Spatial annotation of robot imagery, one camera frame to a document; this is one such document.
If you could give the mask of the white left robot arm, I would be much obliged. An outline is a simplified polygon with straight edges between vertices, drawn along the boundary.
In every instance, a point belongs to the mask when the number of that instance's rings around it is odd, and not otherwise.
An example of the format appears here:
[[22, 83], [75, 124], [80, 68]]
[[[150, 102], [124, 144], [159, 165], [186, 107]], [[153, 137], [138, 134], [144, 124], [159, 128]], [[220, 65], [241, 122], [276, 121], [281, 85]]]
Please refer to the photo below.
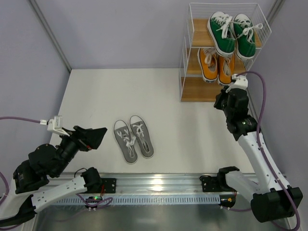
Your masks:
[[4, 230], [25, 223], [54, 202], [79, 193], [94, 193], [102, 185], [98, 170], [88, 168], [80, 176], [49, 190], [42, 188], [58, 178], [78, 152], [97, 150], [107, 128], [63, 129], [61, 142], [42, 144], [14, 171], [8, 192], [0, 202], [0, 227]]

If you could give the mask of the orange sneaker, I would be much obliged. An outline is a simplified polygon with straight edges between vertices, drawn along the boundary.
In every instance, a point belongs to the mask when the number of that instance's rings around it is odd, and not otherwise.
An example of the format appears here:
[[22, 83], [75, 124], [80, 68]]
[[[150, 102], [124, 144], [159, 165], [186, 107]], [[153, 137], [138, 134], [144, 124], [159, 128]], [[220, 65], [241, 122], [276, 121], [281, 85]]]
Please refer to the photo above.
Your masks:
[[213, 83], [218, 78], [218, 55], [215, 49], [199, 48], [197, 59], [205, 82]]
[[218, 83], [222, 86], [228, 86], [231, 84], [232, 75], [234, 74], [235, 69], [235, 55], [232, 54], [231, 56], [218, 57]]

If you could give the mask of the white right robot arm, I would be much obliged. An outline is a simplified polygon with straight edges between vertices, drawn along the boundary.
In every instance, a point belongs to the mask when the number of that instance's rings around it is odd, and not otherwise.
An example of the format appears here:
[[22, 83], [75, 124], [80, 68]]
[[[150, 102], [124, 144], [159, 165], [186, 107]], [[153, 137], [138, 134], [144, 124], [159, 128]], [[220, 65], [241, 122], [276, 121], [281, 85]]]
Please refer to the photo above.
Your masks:
[[223, 187], [234, 189], [250, 203], [259, 222], [292, 217], [303, 194], [291, 186], [274, 163], [257, 121], [248, 113], [248, 103], [246, 90], [224, 87], [216, 96], [214, 107], [224, 112], [227, 129], [247, 155], [257, 182], [236, 167], [221, 168], [218, 178]]

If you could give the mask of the green sneaker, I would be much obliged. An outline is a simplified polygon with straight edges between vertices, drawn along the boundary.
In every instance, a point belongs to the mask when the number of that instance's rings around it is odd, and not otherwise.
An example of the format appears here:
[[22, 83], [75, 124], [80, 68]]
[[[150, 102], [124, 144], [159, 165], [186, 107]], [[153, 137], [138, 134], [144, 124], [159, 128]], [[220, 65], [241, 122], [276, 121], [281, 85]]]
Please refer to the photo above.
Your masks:
[[231, 31], [232, 16], [224, 12], [213, 13], [207, 22], [207, 30], [220, 56], [228, 57], [234, 53], [235, 37]]
[[231, 25], [236, 39], [236, 54], [242, 60], [252, 59], [256, 53], [255, 30], [262, 29], [263, 24], [253, 25], [246, 14], [237, 14]]

